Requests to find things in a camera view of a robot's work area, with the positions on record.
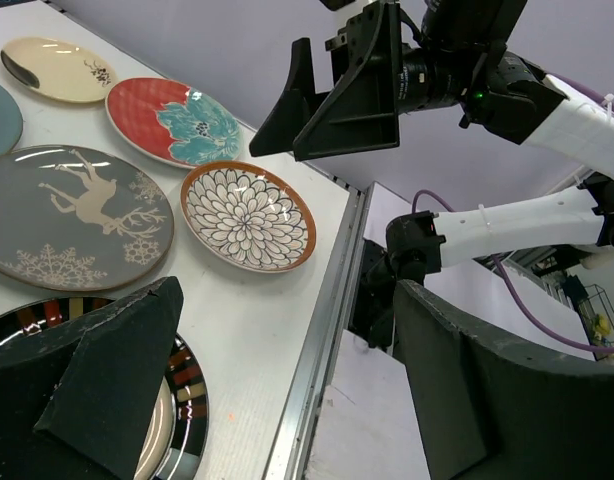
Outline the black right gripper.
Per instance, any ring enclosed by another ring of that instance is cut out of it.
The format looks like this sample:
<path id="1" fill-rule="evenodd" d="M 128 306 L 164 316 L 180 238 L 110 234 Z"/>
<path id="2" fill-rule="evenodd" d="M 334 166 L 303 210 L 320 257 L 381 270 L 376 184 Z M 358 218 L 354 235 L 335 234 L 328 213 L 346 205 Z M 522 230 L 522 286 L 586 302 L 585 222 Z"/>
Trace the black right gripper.
<path id="1" fill-rule="evenodd" d="M 416 24 L 396 1 L 367 5 L 325 42 L 334 86 L 293 141 L 295 158 L 393 148 L 400 115 L 455 105 L 461 128 L 523 143 L 567 98 L 507 47 L 525 6 L 429 1 Z"/>

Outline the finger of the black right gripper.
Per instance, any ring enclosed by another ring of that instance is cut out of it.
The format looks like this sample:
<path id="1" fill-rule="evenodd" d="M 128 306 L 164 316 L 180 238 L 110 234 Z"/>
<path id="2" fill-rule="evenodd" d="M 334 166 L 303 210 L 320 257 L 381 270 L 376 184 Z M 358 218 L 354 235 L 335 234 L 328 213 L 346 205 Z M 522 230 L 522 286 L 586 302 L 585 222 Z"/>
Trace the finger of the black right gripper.
<path id="1" fill-rule="evenodd" d="M 295 40 L 286 84 L 249 143 L 251 156 L 294 153 L 294 140 L 329 94 L 330 91 L 316 92 L 310 39 Z"/>

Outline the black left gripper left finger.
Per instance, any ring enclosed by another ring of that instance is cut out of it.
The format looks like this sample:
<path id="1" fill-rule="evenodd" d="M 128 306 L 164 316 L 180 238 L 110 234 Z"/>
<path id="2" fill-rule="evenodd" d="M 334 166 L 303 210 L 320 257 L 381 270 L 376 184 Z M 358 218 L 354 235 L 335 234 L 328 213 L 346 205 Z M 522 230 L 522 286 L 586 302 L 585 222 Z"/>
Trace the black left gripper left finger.
<path id="1" fill-rule="evenodd" d="M 0 346 L 0 479 L 131 479 L 183 306 L 173 276 Z"/>

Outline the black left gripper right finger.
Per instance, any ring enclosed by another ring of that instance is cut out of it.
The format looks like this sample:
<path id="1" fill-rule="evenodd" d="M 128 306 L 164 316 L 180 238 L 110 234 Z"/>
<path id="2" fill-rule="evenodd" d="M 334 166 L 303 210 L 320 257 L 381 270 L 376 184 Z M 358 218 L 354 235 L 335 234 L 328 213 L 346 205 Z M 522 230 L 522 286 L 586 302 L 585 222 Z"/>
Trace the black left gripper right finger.
<path id="1" fill-rule="evenodd" d="M 398 283 L 400 340 L 434 479 L 614 479 L 614 365 L 525 340 Z"/>

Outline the black striped plate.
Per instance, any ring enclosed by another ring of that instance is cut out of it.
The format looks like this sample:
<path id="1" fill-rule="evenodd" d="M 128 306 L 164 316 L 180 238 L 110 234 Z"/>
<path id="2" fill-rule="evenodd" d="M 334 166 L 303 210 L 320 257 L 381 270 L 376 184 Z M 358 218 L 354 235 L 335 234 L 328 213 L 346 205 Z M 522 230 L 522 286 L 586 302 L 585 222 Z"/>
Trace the black striped plate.
<path id="1" fill-rule="evenodd" d="M 0 315 L 0 346 L 74 320 L 112 301 L 60 297 L 23 305 Z M 191 348 L 176 336 L 153 408 L 134 477 L 193 479 L 208 437 L 208 394 Z"/>

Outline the petal pattern bowl orange rim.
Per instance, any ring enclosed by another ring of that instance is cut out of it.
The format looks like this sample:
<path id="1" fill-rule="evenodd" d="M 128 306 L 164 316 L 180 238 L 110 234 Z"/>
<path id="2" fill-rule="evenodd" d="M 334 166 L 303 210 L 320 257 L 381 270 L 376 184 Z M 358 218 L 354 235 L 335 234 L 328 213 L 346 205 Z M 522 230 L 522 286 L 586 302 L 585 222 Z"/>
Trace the petal pattern bowl orange rim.
<path id="1" fill-rule="evenodd" d="M 316 225 L 305 201 L 258 166 L 219 161 L 197 167 L 182 183 L 180 203 L 201 244 L 241 269 L 286 272 L 315 250 Z"/>

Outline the red plate with teal flower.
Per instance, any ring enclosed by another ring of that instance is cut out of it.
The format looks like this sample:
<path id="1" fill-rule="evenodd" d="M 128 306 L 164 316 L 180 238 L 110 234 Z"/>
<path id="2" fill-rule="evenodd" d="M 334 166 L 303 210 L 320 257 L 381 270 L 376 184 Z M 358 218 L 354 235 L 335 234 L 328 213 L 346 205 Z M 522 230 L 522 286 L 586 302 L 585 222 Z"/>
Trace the red plate with teal flower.
<path id="1" fill-rule="evenodd" d="M 236 118 L 206 93 L 170 79 L 136 77 L 107 94 L 108 118 L 119 135 L 148 157 L 193 169 L 239 157 Z"/>

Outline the grey plate with deer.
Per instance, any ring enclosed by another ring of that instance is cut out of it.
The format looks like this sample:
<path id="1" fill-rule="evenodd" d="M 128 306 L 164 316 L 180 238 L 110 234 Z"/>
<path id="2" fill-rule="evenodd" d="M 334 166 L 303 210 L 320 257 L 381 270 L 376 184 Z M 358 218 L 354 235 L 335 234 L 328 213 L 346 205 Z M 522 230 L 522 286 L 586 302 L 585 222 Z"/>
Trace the grey plate with deer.
<path id="1" fill-rule="evenodd" d="M 114 290 L 154 270 L 174 237 L 166 194 L 132 164 L 43 145 L 0 156 L 0 273 L 63 292 Z"/>

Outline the cream plate with black marks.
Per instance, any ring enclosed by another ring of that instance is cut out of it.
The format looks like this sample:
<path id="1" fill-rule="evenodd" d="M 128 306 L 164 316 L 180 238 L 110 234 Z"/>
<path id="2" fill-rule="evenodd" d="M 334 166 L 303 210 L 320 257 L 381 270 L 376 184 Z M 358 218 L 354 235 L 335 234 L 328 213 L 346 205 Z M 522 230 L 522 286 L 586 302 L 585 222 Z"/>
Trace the cream plate with black marks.
<path id="1" fill-rule="evenodd" d="M 85 47 L 43 37 L 20 37 L 0 51 L 5 69 L 28 89 L 52 100 L 103 101 L 118 82 L 115 70 Z"/>

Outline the teal blue plate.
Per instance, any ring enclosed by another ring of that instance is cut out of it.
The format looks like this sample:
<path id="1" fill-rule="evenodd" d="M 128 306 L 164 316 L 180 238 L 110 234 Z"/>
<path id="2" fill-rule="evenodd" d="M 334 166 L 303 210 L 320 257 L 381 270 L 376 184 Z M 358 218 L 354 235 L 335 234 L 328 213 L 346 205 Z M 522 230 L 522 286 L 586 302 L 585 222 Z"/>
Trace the teal blue plate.
<path id="1" fill-rule="evenodd" d="M 0 156 L 17 145 L 23 132 L 23 117 L 14 98 L 0 85 Z"/>

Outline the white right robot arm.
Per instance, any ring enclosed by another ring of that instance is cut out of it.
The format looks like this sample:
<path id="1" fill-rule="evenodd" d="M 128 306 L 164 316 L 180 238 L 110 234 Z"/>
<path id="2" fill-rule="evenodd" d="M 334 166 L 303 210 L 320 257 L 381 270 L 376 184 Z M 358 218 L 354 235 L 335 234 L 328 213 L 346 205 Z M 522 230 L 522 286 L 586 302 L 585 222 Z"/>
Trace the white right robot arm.
<path id="1" fill-rule="evenodd" d="M 291 48 L 288 78 L 250 142 L 254 157 L 298 161 L 395 148 L 403 114 L 460 106 L 517 145 L 565 154 L 591 170 L 581 184 L 472 211 L 411 211 L 386 229 L 384 256 L 363 276 L 369 342 L 395 323 L 401 280 L 422 283 L 465 260 L 546 245 L 614 250 L 614 105 L 514 54 L 522 1 L 430 1 L 421 22 L 396 1 L 330 1 L 338 30 L 326 43 L 333 87 L 315 88 L 310 41 Z"/>

